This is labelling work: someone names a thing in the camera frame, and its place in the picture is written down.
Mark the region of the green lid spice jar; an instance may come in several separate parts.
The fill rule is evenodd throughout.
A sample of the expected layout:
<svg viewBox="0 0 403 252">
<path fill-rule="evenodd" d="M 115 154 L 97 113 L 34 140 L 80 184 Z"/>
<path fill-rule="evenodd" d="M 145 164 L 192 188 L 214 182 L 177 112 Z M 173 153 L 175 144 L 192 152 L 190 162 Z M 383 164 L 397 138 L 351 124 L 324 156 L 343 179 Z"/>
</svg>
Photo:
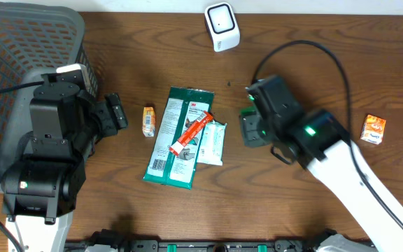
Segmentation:
<svg viewBox="0 0 403 252">
<path fill-rule="evenodd" d="M 257 112 L 256 112 L 254 106 L 249 106 L 249 107 L 243 108 L 240 111 L 240 115 L 243 116 L 243 117 L 255 115 L 256 113 Z"/>
</svg>

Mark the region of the orange small box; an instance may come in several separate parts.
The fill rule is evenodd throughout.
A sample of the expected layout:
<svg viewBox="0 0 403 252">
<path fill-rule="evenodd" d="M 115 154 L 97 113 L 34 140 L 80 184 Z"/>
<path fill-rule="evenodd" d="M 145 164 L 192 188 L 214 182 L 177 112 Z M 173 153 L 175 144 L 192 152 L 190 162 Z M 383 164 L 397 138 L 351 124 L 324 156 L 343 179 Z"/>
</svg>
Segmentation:
<svg viewBox="0 0 403 252">
<path fill-rule="evenodd" d="M 143 108 L 143 124 L 142 124 L 142 132 L 145 137 L 154 137 L 155 135 L 155 110 L 153 107 L 144 107 Z"/>
<path fill-rule="evenodd" d="M 385 127 L 386 120 L 369 114 L 365 118 L 360 139 L 379 145 L 383 141 Z"/>
</svg>

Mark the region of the white teal wipes packet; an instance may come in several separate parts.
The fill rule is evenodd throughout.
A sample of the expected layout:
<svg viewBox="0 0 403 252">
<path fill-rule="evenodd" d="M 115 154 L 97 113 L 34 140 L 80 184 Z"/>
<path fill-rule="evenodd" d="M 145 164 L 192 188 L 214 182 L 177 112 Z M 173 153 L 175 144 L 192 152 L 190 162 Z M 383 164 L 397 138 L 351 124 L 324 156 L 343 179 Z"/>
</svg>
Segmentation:
<svg viewBox="0 0 403 252">
<path fill-rule="evenodd" d="M 207 165 L 222 166 L 222 152 L 227 123 L 209 122 L 201 138 L 197 162 Z"/>
</svg>

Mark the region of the red white sachet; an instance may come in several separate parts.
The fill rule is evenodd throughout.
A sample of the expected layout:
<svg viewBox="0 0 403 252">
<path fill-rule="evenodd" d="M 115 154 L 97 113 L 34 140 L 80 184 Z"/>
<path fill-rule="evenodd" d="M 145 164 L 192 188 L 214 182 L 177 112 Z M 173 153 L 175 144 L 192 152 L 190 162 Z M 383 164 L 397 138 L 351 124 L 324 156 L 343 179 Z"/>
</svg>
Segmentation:
<svg viewBox="0 0 403 252">
<path fill-rule="evenodd" d="M 191 126 L 189 126 L 188 129 L 178 138 L 178 140 L 169 147 L 169 151 L 175 156 L 178 156 L 184 147 L 186 147 L 212 120 L 213 116 L 209 112 L 203 111 L 202 114 L 194 120 Z"/>
</svg>

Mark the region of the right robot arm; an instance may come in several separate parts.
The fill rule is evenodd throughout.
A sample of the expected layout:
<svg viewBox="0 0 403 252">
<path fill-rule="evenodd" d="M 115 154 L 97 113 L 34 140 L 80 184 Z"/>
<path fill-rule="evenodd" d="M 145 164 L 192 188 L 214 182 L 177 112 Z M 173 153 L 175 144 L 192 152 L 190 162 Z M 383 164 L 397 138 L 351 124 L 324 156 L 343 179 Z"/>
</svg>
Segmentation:
<svg viewBox="0 0 403 252">
<path fill-rule="evenodd" d="M 247 147 L 269 145 L 281 162 L 299 163 L 340 200 L 377 251 L 403 251 L 403 206 L 331 113 L 246 108 L 239 120 Z"/>
</svg>

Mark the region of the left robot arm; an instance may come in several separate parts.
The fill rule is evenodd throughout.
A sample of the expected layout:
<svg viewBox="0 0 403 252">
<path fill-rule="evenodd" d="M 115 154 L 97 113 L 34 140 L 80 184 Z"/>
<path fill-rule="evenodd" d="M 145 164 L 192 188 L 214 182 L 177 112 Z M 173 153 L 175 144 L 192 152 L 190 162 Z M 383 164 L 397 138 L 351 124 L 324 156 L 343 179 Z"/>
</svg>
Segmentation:
<svg viewBox="0 0 403 252">
<path fill-rule="evenodd" d="M 31 131 L 3 173 L 11 251 L 63 251 L 95 145 L 128 126 L 116 93 L 97 101 L 82 85 L 44 83 L 29 103 Z"/>
</svg>

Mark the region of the white barcode scanner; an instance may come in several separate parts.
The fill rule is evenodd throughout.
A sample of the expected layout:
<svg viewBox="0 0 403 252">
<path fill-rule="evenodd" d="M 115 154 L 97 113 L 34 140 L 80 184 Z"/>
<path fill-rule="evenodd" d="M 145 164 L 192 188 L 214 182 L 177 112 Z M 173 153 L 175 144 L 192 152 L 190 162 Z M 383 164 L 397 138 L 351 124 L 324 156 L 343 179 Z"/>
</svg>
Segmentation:
<svg viewBox="0 0 403 252">
<path fill-rule="evenodd" d="M 232 6 L 227 2 L 208 6 L 204 11 L 206 30 L 215 52 L 232 49 L 240 43 L 240 30 Z"/>
</svg>

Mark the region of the grey plastic shopping basket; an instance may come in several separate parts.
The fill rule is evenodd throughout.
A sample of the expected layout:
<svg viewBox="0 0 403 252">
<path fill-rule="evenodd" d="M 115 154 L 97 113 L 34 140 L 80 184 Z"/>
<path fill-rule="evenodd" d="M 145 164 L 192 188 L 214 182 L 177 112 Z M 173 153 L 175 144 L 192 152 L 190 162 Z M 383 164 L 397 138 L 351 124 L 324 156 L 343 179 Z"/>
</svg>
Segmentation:
<svg viewBox="0 0 403 252">
<path fill-rule="evenodd" d="M 87 90 L 96 97 L 98 83 L 85 53 L 84 33 L 83 18 L 70 8 L 0 2 L 0 90 L 79 63 L 86 66 Z M 27 87 L 0 94 L 0 178 L 14 160 L 20 137 L 32 130 L 33 91 Z"/>
</svg>

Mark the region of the black mounting rail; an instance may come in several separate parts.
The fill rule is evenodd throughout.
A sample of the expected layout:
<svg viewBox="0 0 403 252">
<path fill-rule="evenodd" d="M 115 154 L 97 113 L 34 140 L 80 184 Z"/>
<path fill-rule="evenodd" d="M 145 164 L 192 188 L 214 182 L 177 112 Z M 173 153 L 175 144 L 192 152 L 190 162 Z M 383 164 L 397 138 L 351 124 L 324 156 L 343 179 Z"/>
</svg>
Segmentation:
<svg viewBox="0 0 403 252">
<path fill-rule="evenodd" d="M 326 230 L 311 240 L 277 239 L 273 241 L 160 241 L 128 239 L 111 231 L 95 232 L 84 241 L 68 241 L 65 251 L 121 252 L 304 252 L 304 251 L 368 251 L 375 252 L 371 242 L 356 242 L 334 230 Z"/>
</svg>

